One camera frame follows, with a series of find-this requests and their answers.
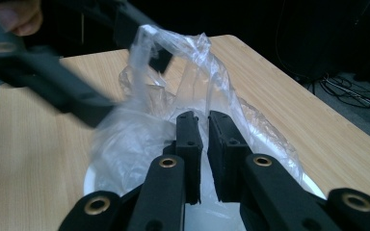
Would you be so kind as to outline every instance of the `finger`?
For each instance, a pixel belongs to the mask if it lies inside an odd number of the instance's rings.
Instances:
[[[30,36],[39,30],[42,22],[43,22],[43,15],[41,11],[39,11],[36,15],[34,15],[31,18],[30,21],[15,28],[14,30],[12,30],[12,32],[15,35],[20,36],[20,37]]]
[[[40,0],[11,0],[0,3],[0,24],[11,31],[30,21],[40,11]]]

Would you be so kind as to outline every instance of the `person's hand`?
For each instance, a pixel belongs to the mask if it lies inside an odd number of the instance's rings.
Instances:
[[[40,0],[10,0],[0,3],[0,24],[17,36],[30,36],[43,22]]]

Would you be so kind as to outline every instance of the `dark background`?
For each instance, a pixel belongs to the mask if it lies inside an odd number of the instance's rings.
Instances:
[[[129,2],[167,30],[236,36],[303,84],[340,71],[370,82],[370,0]],[[79,34],[81,16],[57,5],[42,0],[43,26],[25,38],[28,46],[48,44],[65,57],[121,49],[113,42],[113,30],[88,17],[84,43],[79,36],[70,38]],[[59,32],[59,23],[69,30]]]

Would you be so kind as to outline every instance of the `clear plastic bag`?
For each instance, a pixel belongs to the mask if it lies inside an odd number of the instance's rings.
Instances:
[[[176,92],[168,92],[164,78],[147,65],[161,48],[187,61]],[[175,140],[176,117],[193,111],[203,141],[201,203],[186,205],[185,230],[244,230],[239,205],[218,202],[215,193],[206,154],[211,110],[231,116],[253,152],[274,156],[301,183],[303,170],[295,148],[263,114],[236,95],[224,64],[210,53],[206,35],[189,37],[141,27],[119,83],[127,100],[99,125],[93,137],[96,191],[123,195],[141,185],[151,161]]]

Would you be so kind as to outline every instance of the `light wood tabletop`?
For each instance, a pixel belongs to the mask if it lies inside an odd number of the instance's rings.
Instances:
[[[370,137],[233,36],[211,38],[237,94],[297,149],[324,194],[352,188],[370,195]],[[126,50],[62,59],[116,101]],[[184,63],[167,79],[178,84]],[[26,89],[0,87],[0,231],[57,230],[79,198],[94,130],[57,113]]]

